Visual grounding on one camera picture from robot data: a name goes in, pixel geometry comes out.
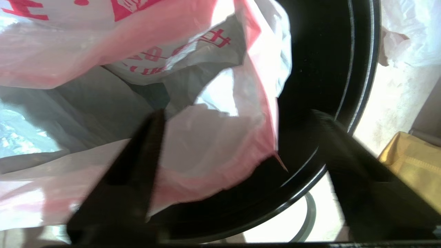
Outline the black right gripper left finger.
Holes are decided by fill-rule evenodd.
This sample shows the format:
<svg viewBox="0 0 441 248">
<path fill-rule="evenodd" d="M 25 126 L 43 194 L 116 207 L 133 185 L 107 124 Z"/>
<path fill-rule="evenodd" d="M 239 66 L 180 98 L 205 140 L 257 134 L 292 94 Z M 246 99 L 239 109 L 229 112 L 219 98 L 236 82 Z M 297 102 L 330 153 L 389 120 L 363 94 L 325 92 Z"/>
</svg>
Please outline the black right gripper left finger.
<svg viewBox="0 0 441 248">
<path fill-rule="evenodd" d="M 71 242 L 156 242 L 146 224 L 166 116 L 152 113 L 67 223 Z"/>
</svg>

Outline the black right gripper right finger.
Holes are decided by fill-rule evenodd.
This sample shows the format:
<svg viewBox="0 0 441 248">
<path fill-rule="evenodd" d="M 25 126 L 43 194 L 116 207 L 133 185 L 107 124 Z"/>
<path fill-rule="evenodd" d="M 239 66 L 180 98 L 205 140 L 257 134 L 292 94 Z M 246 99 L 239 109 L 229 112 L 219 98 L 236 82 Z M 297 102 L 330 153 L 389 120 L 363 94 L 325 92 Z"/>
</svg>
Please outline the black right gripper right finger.
<svg viewBox="0 0 441 248">
<path fill-rule="evenodd" d="M 312 113 L 318 156 L 329 171 L 354 241 L 440 242 L 440 214 L 332 116 Z"/>
</svg>

